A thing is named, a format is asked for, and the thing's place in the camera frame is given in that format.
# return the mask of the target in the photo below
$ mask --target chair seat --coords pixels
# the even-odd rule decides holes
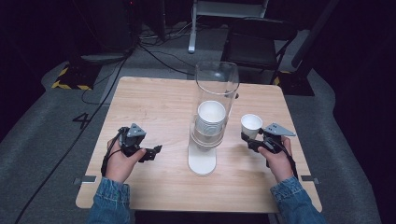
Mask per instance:
[[[231,49],[228,62],[258,68],[276,68],[276,49],[273,40],[245,35],[233,35],[230,38]]]

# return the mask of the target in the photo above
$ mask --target white dispenser base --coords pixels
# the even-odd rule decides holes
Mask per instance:
[[[216,168],[216,148],[201,150],[190,139],[189,166],[197,175],[210,175]]]

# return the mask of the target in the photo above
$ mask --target person's left hand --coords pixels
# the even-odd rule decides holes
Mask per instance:
[[[107,148],[110,147],[113,139],[107,142]],[[120,150],[120,141],[116,140],[110,154]],[[134,165],[145,155],[146,149],[138,150],[131,157],[126,157],[121,151],[114,153],[107,163],[106,178],[123,183],[134,169]]]

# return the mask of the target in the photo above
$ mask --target hand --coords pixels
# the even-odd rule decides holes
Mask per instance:
[[[110,147],[113,139],[107,142],[107,148]],[[110,154],[120,150],[120,141],[116,140]],[[138,150],[133,156],[126,157],[121,151],[114,153],[107,163],[106,177],[108,179],[123,183],[134,169],[134,165],[145,155],[146,149]]]
[[[282,144],[286,150],[291,155],[291,145],[290,139],[288,137],[282,136]],[[282,182],[285,179],[289,179],[293,176],[293,171],[291,170],[290,162],[286,157],[286,154],[279,152],[274,154],[264,147],[259,147],[259,152],[268,160],[271,172],[274,174],[277,183]]]

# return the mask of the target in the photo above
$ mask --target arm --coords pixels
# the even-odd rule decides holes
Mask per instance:
[[[119,149],[120,143],[117,140],[111,152]],[[93,206],[87,223],[130,223],[130,189],[124,181],[145,153],[146,150],[142,148],[131,157],[126,157],[120,151],[110,157],[106,176],[102,177],[93,197]]]
[[[290,140],[282,136],[282,143],[291,155]],[[326,223],[323,215],[314,207],[300,182],[293,176],[285,153],[273,154],[263,147],[260,153],[268,160],[277,185],[271,188],[281,216],[291,223]]]

